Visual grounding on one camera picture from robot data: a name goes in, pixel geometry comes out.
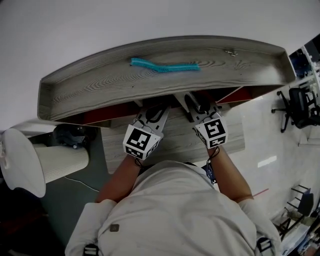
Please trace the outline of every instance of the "white cylindrical stool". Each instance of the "white cylindrical stool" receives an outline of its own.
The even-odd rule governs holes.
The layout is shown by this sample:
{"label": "white cylindrical stool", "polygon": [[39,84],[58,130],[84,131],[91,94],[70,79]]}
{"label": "white cylindrical stool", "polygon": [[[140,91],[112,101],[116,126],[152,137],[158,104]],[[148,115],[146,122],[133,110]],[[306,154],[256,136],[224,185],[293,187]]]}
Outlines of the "white cylindrical stool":
{"label": "white cylindrical stool", "polygon": [[39,198],[46,193],[46,183],[79,171],[89,163],[85,148],[33,145],[13,128],[3,133],[0,141],[0,166],[7,186],[11,190],[23,188]]}

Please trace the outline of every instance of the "office chair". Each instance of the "office chair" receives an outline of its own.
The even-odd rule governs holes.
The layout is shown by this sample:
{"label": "office chair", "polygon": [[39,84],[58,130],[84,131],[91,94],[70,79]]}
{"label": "office chair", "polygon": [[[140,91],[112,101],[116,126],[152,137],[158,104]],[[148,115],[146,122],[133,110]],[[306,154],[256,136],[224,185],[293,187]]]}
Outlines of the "office chair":
{"label": "office chair", "polygon": [[[282,133],[284,133],[287,129],[289,118],[292,119],[291,124],[295,125],[298,129],[302,129],[307,126],[320,125],[320,107],[317,105],[316,96],[314,92],[312,92],[313,99],[310,100],[305,89],[292,88],[289,90],[289,102],[285,98],[282,91],[277,91],[276,94],[278,96],[281,95],[285,108],[272,109],[271,113],[274,114],[276,111],[285,112],[285,124],[284,128],[281,128]],[[314,104],[315,107],[311,109],[310,115],[309,106],[312,104]]]}

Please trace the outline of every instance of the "blue foam piece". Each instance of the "blue foam piece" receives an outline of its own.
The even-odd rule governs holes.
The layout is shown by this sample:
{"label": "blue foam piece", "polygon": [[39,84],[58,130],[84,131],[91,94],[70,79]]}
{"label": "blue foam piece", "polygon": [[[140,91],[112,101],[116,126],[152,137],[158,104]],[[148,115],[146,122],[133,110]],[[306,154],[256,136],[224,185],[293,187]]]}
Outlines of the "blue foam piece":
{"label": "blue foam piece", "polygon": [[175,64],[175,65],[157,65],[151,61],[142,58],[131,58],[132,66],[144,67],[157,71],[159,73],[177,72],[177,71],[199,71],[198,64]]}

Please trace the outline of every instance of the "black and white marker cube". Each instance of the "black and white marker cube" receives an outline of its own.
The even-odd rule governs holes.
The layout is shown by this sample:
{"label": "black and white marker cube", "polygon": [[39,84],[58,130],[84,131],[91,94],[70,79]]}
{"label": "black and white marker cube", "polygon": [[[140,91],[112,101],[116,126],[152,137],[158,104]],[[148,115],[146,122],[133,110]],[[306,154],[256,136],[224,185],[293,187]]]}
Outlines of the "black and white marker cube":
{"label": "black and white marker cube", "polygon": [[145,160],[158,146],[160,136],[129,124],[123,140],[125,153]]}
{"label": "black and white marker cube", "polygon": [[198,124],[195,129],[197,136],[208,149],[220,146],[228,141],[228,129],[224,117]]}

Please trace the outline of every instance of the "white t-shirt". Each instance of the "white t-shirt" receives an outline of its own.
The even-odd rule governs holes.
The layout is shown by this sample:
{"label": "white t-shirt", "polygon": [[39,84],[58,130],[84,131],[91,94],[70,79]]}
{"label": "white t-shirt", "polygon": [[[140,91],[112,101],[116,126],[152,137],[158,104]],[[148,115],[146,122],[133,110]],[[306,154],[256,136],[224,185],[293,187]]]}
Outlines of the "white t-shirt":
{"label": "white t-shirt", "polygon": [[216,191],[201,168],[163,161],[118,204],[87,203],[65,254],[82,256],[94,243],[104,256],[259,255],[260,237],[271,245],[263,255],[280,253],[277,229],[253,199],[238,204]]}

